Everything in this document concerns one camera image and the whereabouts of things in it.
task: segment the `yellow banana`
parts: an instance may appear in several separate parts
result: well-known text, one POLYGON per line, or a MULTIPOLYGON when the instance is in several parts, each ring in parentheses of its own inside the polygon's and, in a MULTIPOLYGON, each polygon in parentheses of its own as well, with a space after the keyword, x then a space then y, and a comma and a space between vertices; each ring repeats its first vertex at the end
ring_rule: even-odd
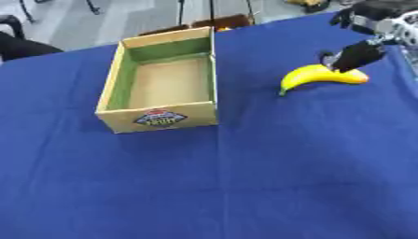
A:
POLYGON ((298 68, 283 78, 280 95, 283 96, 290 89, 299 85, 317 82, 334 81, 347 84, 362 84, 369 81, 369 77, 359 70, 351 70, 344 73, 331 71, 322 64, 311 64, 298 68))

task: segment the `floor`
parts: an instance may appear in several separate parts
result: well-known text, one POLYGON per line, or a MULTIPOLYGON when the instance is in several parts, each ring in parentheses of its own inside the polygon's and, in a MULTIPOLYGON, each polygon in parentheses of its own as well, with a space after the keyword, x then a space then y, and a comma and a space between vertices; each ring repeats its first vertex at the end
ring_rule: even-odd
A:
MULTIPOLYGON (((84 49, 118 42, 139 33, 174 26, 178 21, 175 0, 91 0, 102 14, 89 11, 85 0, 51 0, 36 4, 24 0, 36 23, 28 22, 18 0, 0 0, 0 14, 13 14, 24 21, 28 38, 65 50, 84 49)), ((185 22, 207 19, 208 0, 186 0, 185 22)), ((284 0, 251 0, 258 23, 303 16, 302 7, 284 0)), ((327 11, 341 9, 332 3, 327 11)), ((216 15, 246 13, 245 0, 216 0, 216 15)))

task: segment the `banana tip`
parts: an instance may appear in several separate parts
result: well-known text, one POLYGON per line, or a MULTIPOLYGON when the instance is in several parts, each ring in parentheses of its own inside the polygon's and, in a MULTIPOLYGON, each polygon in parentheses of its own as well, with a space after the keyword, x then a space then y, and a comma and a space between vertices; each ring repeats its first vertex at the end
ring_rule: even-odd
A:
POLYGON ((286 90, 285 89, 281 89, 280 92, 279 92, 279 95, 280 96, 285 96, 285 94, 286 94, 286 90))

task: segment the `box logo label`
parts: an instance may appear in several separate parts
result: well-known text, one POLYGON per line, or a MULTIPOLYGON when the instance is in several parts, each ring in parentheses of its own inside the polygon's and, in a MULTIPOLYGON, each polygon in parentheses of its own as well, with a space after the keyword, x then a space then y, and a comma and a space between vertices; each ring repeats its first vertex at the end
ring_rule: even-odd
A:
POLYGON ((180 115, 174 112, 169 112, 163 109, 153 109, 151 111, 146 112, 145 115, 137 119, 135 123, 147 126, 166 128, 187 118, 187 116, 180 115))

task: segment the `black chair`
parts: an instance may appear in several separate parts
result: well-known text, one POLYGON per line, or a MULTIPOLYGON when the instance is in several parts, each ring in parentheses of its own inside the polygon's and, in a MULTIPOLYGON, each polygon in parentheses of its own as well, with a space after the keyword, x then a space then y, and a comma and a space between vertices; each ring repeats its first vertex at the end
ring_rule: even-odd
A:
POLYGON ((48 44, 25 38, 21 22, 13 15, 1 15, 0 24, 9 25, 15 36, 0 32, 0 55, 3 61, 62 52, 48 44))
MULTIPOLYGON (((35 0, 36 3, 38 4, 42 4, 45 2, 48 2, 50 0, 35 0)), ((90 8, 90 11, 94 14, 94 15, 99 15, 100 14, 100 8, 96 7, 91 0, 86 0, 87 5, 90 8)), ((29 13, 28 9, 26 8, 26 5, 24 4, 23 0, 19 0, 19 3, 21 4, 21 9, 23 10, 24 15, 26 16, 26 18, 28 19, 28 21, 30 23, 34 23, 35 19, 34 17, 31 15, 31 13, 29 13)))

